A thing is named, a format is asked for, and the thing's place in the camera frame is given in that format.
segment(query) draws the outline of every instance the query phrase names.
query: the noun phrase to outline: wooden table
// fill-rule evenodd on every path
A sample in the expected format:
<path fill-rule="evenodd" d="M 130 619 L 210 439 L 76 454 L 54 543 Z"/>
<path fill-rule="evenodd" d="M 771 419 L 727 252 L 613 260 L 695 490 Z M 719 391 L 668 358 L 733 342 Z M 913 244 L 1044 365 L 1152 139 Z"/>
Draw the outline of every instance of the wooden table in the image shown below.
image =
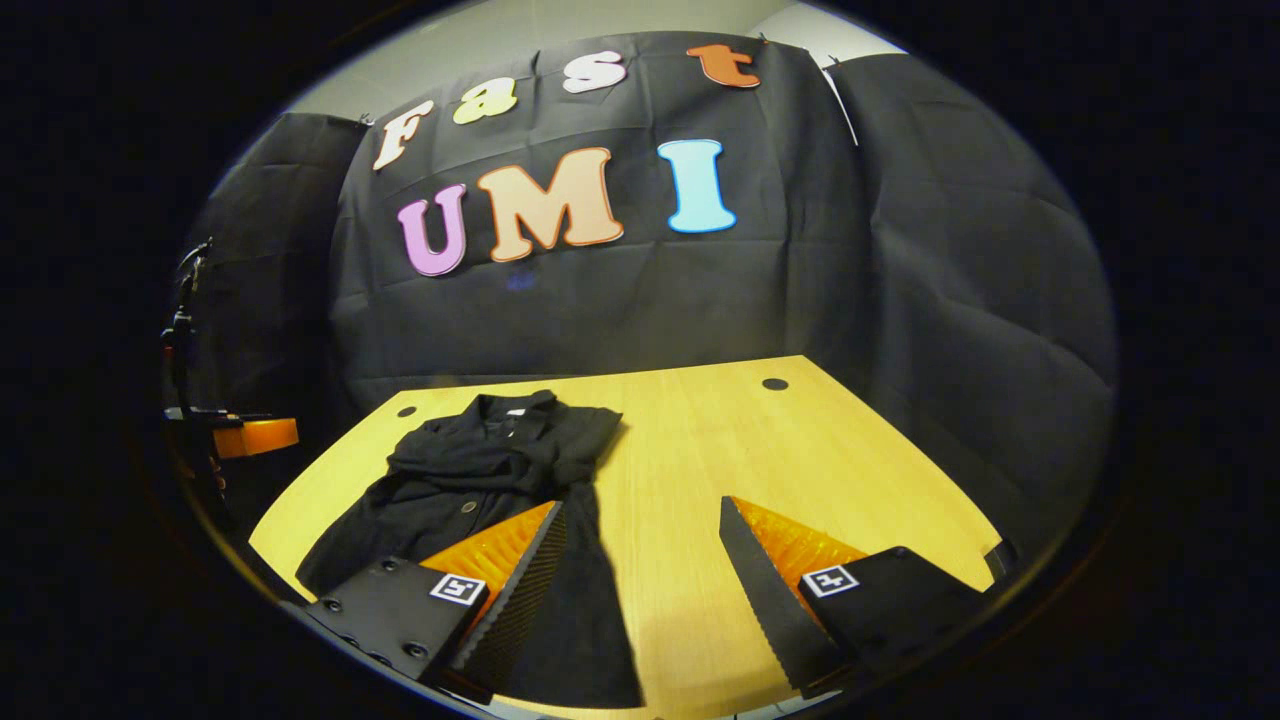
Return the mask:
<path fill-rule="evenodd" d="M 767 389 L 781 378 L 786 389 Z M 996 530 L 924 454 L 801 356 L 398 393 L 280 495 L 250 539 L 303 597 L 294 573 L 321 533 L 387 471 L 396 443 L 477 393 L 547 388 L 568 405 L 622 413 L 599 466 L 600 533 L 648 706 L 581 710 L 502 698 L 549 715 L 718 717 L 796 694 L 769 650 L 718 537 L 735 495 L 864 552 L 910 546 L 975 589 Z M 406 406 L 417 411 L 406 418 Z"/>

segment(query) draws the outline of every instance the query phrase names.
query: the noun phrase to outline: black backdrop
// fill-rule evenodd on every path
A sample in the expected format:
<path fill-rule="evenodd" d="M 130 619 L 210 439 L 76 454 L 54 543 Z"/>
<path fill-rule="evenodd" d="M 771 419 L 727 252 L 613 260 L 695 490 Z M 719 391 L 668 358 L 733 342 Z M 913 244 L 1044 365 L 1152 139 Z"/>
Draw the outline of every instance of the black backdrop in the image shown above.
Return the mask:
<path fill-rule="evenodd" d="M 685 51 L 713 44 L 750 55 L 759 85 L 708 79 Z M 559 87 L 566 63 L 602 50 L 623 58 L 623 81 L 580 95 Z M 503 76 L 515 78 L 520 97 L 511 110 L 451 120 L 467 88 Z M 448 85 L 404 97 L 385 117 L 426 99 L 438 109 L 390 165 L 370 169 L 383 133 L 365 137 L 339 200 L 330 319 L 358 416 L 424 383 L 794 354 L 850 382 L 867 295 L 868 219 L 856 149 L 808 53 L 705 32 L 595 37 L 502 65 L 458 68 Z M 719 188 L 737 222 L 678 233 L 667 225 L 676 209 L 671 165 L 657 150 L 696 138 L 723 147 Z M 608 204 L 623 234 L 490 261 L 494 211 L 477 178 L 515 164 L 549 187 L 561 158 L 584 147 L 611 154 Z M 406 259 L 397 211 L 454 183 L 467 187 L 466 258 L 448 274 L 421 277 Z M 436 242 L 440 215 L 434 209 L 425 219 Z"/>
<path fill-rule="evenodd" d="M 12 118 L 29 218 L 6 264 L 18 714 L 397 716 L 403 697 L 305 650 L 306 633 L 264 612 L 136 464 L 163 465 L 154 423 L 137 419 L 159 407 L 172 249 L 227 159 L 279 97 L 356 50 L 328 44 L 372 9 L 101 12 L 27 8 L 13 24 L 26 41 L 6 45 L 17 96 L 36 102 Z M 1110 270 L 1133 379 L 1101 550 L 980 661 L 915 678 L 881 712 L 1249 716 L 1274 701 L 1270 652 L 1253 642 L 1265 606 L 1251 602 L 1274 570 L 1253 555 L 1262 483 L 1245 466 L 1271 427 L 1245 402 L 1270 347 L 1253 316 L 1260 231 L 1244 222 L 1275 158 L 1262 85 L 1240 79 L 1260 67 L 1261 15 L 859 12 L 1001 110 L 1070 188 Z"/>
<path fill-rule="evenodd" d="M 859 397 L 1025 564 L 1073 521 L 1112 428 L 1115 319 L 1093 241 L 1018 131 L 919 58 L 827 70 L 873 218 Z"/>

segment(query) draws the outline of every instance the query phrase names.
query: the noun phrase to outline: purple letter u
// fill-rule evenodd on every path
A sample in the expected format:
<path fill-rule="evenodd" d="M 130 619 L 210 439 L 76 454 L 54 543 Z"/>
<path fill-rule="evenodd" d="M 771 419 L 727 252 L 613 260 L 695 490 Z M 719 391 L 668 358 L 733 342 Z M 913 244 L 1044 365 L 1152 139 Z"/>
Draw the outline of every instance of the purple letter u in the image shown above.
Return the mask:
<path fill-rule="evenodd" d="M 435 193 L 435 204 L 444 213 L 444 250 L 434 252 L 426 243 L 426 200 L 410 202 L 396 214 L 404 228 L 404 250 L 413 269 L 426 277 L 443 275 L 462 263 L 467 236 L 462 228 L 462 195 L 465 184 L 451 184 Z"/>

